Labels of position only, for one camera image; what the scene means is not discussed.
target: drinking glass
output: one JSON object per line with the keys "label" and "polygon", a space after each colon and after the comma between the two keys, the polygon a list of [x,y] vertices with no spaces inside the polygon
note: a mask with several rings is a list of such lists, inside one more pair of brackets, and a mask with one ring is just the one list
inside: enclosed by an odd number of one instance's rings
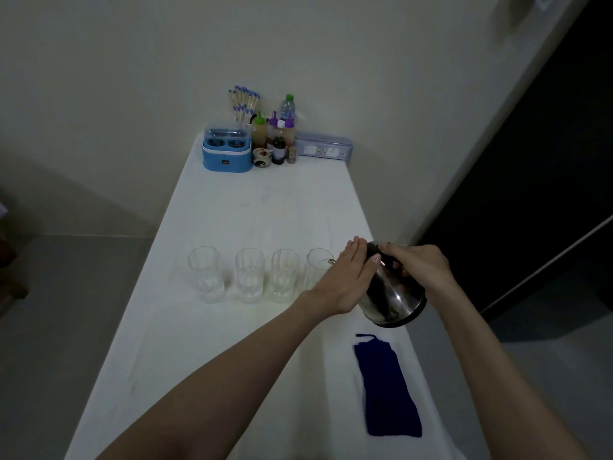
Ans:
{"label": "drinking glass", "polygon": [[188,255],[189,268],[205,303],[215,303],[224,295],[224,280],[219,270],[219,252],[213,247],[198,247]]}
{"label": "drinking glass", "polygon": [[241,300],[253,303],[264,291],[264,253],[257,248],[244,248],[236,254],[236,281]]}
{"label": "drinking glass", "polygon": [[325,248],[313,248],[306,257],[302,283],[305,291],[308,291],[324,277],[326,271],[332,266],[329,260],[334,260],[334,255]]}
{"label": "drinking glass", "polygon": [[292,298],[298,266],[300,266],[300,257],[289,248],[281,248],[272,254],[270,271],[272,300],[282,303]]}

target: blue cloth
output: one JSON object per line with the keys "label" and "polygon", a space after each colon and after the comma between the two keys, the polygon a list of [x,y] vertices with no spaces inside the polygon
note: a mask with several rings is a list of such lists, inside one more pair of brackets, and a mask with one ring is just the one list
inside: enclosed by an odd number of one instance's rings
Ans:
{"label": "blue cloth", "polygon": [[422,437],[422,425],[411,400],[398,357],[388,342],[374,337],[353,346],[366,392],[366,429],[372,436]]}

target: purple cap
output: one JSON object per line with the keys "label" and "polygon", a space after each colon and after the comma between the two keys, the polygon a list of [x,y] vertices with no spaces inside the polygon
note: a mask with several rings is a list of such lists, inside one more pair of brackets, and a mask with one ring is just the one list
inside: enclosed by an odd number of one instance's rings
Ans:
{"label": "purple cap", "polygon": [[292,118],[292,113],[287,115],[287,119],[285,120],[285,127],[294,127],[294,118]]}
{"label": "purple cap", "polygon": [[273,111],[272,112],[272,118],[269,119],[269,124],[272,127],[276,127],[278,122],[279,122],[279,120],[276,118],[276,111]]}

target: hand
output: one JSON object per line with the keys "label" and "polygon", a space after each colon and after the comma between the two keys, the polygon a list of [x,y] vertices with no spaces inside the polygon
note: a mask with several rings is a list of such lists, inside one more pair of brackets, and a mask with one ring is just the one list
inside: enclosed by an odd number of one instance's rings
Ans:
{"label": "hand", "polygon": [[321,303],[328,316],[348,313],[366,293],[381,262],[379,254],[366,261],[366,243],[357,236],[349,240],[338,260],[307,292]]}
{"label": "hand", "polygon": [[433,295],[459,287],[449,269],[449,261],[436,245],[404,248],[385,243],[380,245],[379,249],[402,263],[403,274],[412,276],[422,285],[428,300],[431,300]]}

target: metal kettle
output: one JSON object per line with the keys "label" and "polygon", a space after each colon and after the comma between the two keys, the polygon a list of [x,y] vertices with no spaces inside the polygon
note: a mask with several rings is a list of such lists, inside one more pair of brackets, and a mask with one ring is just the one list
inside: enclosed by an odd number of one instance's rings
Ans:
{"label": "metal kettle", "polygon": [[381,264],[358,305],[377,326],[402,326],[417,318],[425,308],[425,290],[415,279],[403,277],[402,268],[393,266],[398,260],[385,255],[378,244],[374,241],[367,244],[367,261],[378,253]]}

